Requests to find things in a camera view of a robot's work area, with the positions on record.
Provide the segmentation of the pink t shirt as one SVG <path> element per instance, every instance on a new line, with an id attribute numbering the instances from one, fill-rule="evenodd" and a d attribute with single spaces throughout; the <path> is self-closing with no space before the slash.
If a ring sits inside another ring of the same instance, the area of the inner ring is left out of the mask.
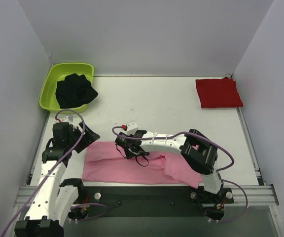
<path id="1" fill-rule="evenodd" d="M 202 183 L 181 155 L 151 152 L 148 162 L 125 159 L 113 142 L 95 142 L 86 150 L 82 180 L 89 182 L 132 184 L 179 184 L 197 188 Z"/>

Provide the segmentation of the green plastic basin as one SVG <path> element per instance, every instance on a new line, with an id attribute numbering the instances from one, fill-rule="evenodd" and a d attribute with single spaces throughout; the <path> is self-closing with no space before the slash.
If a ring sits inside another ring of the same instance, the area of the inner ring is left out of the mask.
<path id="1" fill-rule="evenodd" d="M 86 79 L 93 83 L 94 68 L 90 64 L 70 62 L 54 65 L 48 72 L 39 98 L 39 105 L 43 109 L 51 113 L 61 110 L 55 95 L 57 82 L 64 81 L 66 76 L 72 74 L 85 75 Z"/>

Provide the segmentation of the red t shirt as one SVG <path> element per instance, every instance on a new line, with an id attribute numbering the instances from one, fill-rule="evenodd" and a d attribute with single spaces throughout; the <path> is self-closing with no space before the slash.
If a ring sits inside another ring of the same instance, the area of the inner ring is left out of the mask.
<path id="1" fill-rule="evenodd" d="M 244 106 L 236 82 L 231 78 L 197 79 L 196 89 L 203 109 Z"/>

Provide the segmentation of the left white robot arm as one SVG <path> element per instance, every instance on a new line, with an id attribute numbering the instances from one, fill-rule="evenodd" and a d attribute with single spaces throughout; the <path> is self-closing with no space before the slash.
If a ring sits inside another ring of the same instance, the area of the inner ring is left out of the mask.
<path id="1" fill-rule="evenodd" d="M 72 152 L 82 152 L 100 136 L 84 122 L 78 126 L 59 122 L 53 125 L 52 132 L 42 153 L 40 180 L 29 201 L 31 206 L 24 219 L 15 224 L 17 237 L 64 236 L 63 225 L 72 204 L 85 199 L 80 178 L 62 177 Z"/>

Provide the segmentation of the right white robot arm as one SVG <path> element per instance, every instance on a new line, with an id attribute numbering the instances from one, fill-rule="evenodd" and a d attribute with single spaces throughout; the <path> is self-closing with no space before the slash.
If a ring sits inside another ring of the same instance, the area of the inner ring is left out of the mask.
<path id="1" fill-rule="evenodd" d="M 204 191 L 216 195 L 223 187 L 220 174 L 214 167 L 217 148 L 195 129 L 177 135 L 158 134 L 146 130 L 120 132 L 115 144 L 124 150 L 126 159 L 146 159 L 152 152 L 181 155 L 192 170 L 201 174 Z"/>

